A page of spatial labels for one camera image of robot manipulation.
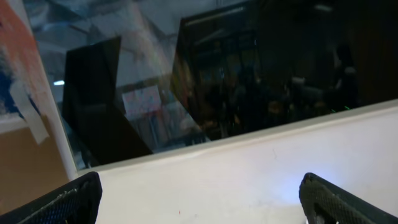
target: ceiling light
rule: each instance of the ceiling light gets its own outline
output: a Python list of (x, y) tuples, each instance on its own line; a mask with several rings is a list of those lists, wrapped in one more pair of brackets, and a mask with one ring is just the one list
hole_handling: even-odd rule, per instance
[(65, 82), (63, 80), (55, 81), (54, 85), (64, 85)]
[(314, 6), (314, 9), (321, 10), (321, 11), (324, 11), (324, 12), (333, 11), (332, 7), (324, 5), (324, 4), (317, 4), (317, 5)]

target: white surface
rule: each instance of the white surface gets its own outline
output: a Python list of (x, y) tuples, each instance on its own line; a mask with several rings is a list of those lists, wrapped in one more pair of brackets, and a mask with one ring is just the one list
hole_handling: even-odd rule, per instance
[(104, 166), (97, 223), (305, 223), (306, 172), (398, 215), (397, 105)]

